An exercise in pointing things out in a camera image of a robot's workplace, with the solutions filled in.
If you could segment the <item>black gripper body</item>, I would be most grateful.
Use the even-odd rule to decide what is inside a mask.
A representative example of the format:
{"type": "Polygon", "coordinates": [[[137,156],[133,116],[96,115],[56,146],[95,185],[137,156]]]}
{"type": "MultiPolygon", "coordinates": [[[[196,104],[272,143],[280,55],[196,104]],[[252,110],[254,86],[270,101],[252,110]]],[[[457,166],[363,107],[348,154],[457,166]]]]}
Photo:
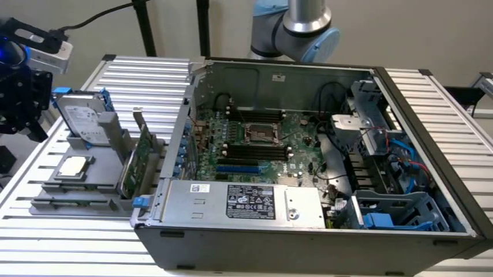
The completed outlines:
{"type": "Polygon", "coordinates": [[[29,66],[1,67],[1,122],[25,125],[49,107],[53,74],[29,66]]]}

